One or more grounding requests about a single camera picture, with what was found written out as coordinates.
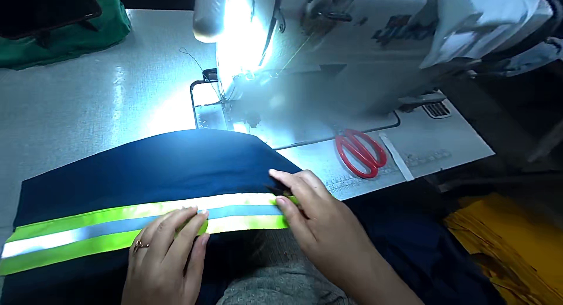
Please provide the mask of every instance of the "gold ring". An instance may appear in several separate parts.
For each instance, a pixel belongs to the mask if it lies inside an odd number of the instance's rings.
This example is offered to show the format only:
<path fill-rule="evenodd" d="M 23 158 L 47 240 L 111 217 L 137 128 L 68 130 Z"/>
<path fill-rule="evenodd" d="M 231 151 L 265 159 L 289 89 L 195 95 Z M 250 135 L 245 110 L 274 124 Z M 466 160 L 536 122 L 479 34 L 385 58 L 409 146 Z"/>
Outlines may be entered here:
<path fill-rule="evenodd" d="M 139 248 L 148 248 L 149 244 L 145 244 L 143 245 L 143 243 L 141 242 L 141 239 L 137 239 L 137 241 L 135 241 L 135 246 L 133 247 L 133 253 L 137 252 L 137 250 L 139 250 Z"/>

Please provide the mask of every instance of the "navy blue fabric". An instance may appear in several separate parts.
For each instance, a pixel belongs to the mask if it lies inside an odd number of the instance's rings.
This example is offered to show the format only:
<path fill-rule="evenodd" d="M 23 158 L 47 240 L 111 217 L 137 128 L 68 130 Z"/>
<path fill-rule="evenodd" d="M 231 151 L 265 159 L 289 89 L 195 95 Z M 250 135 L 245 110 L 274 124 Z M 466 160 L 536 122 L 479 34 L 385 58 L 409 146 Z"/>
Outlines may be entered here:
<path fill-rule="evenodd" d="M 419 298 L 426 305 L 505 304 L 441 218 L 404 205 L 398 196 L 375 192 L 345 203 L 377 251 Z"/>
<path fill-rule="evenodd" d="M 257 137 L 184 130 L 127 143 L 25 180 L 14 227 L 89 211 L 268 193 L 268 169 L 300 169 Z"/>
<path fill-rule="evenodd" d="M 232 193 L 268 193 L 269 169 L 299 167 L 257 137 L 232 131 L 184 130 L 124 144 L 25 180 L 14 227 L 104 208 Z M 221 297 L 236 243 L 208 244 L 203 303 Z M 2 304 L 118 304 L 127 250 L 68 260 L 6 276 Z"/>
<path fill-rule="evenodd" d="M 250 135 L 177 131 L 101 152 L 22 183 L 15 226 L 102 208 L 236 192 L 268 192 L 270 168 L 299 168 Z M 347 200 L 378 251 L 425 302 L 503 304 L 436 218 L 398 204 L 397 187 Z M 420 196 L 408 194 L 404 197 Z M 198 304 L 215 304 L 245 264 L 255 231 L 212 235 Z M 8 275 L 2 304 L 118 304 L 127 250 Z"/>

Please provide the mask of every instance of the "neon green reflective strip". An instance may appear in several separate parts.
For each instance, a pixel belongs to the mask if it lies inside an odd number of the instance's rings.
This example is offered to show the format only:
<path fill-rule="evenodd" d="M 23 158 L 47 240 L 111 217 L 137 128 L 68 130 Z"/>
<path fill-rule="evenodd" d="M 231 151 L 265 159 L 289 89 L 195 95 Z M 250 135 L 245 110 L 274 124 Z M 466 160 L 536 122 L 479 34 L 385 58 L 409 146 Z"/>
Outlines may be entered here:
<path fill-rule="evenodd" d="M 64 246 L 5 258 L 0 262 L 0 275 L 22 272 L 86 255 L 125 248 L 131 245 L 139 232 L 140 230 L 112 233 L 111 235 L 81 240 Z"/>
<path fill-rule="evenodd" d="M 16 240 L 50 235 L 52 233 L 101 224 L 104 222 L 158 216 L 182 207 L 197 206 L 199 209 L 213 209 L 229 205 L 275 205 L 275 196 L 273 194 L 223 194 L 209 197 L 198 197 L 196 199 L 129 205 L 96 210 L 80 215 L 57 218 L 50 221 L 17 227 L 12 236 L 6 242 L 9 243 Z"/>
<path fill-rule="evenodd" d="M 229 216 L 211 219 L 204 224 L 199 234 L 218 233 L 247 229 L 281 229 L 287 228 L 284 216 Z M 111 235 L 94 237 L 55 248 L 20 254 L 2 259 L 0 275 L 9 275 L 45 265 L 63 262 L 87 255 L 128 248 L 140 230 L 112 233 Z"/>

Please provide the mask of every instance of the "scissors handle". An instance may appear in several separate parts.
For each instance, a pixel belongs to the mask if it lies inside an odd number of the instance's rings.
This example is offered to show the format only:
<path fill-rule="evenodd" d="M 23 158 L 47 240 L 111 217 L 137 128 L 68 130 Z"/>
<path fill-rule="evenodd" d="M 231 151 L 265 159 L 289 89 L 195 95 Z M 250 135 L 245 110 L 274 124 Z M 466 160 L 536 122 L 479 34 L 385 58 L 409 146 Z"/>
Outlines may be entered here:
<path fill-rule="evenodd" d="M 377 154 L 377 160 L 371 152 L 358 140 L 356 136 L 362 138 L 364 141 L 370 144 L 373 150 Z M 384 166 L 387 163 L 387 155 L 385 154 L 384 149 L 375 142 L 370 136 L 364 134 L 363 132 L 353 130 L 353 129 L 346 129 L 344 130 L 344 136 L 337 135 L 335 137 L 336 140 L 336 149 L 338 150 L 338 154 L 342 158 L 342 161 L 346 166 L 356 174 L 358 177 L 364 179 L 374 178 L 377 175 L 378 168 Z M 354 165 L 350 163 L 348 157 L 344 153 L 344 148 L 347 149 L 355 158 L 357 158 L 361 163 L 366 165 L 368 168 L 368 172 L 364 173 L 358 170 Z"/>

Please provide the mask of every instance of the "right hand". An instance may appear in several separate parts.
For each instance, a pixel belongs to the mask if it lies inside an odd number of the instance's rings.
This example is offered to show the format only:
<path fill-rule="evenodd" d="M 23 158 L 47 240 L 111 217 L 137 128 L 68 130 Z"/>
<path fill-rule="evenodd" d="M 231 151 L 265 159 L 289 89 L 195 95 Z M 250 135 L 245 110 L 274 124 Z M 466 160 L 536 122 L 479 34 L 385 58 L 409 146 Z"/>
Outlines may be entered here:
<path fill-rule="evenodd" d="M 309 170 L 290 174 L 272 169 L 269 173 L 299 201 L 303 214 L 291 200 L 276 197 L 301 250 L 317 269 L 346 293 L 354 294 L 372 281 L 371 265 L 381 256 L 348 206 Z"/>

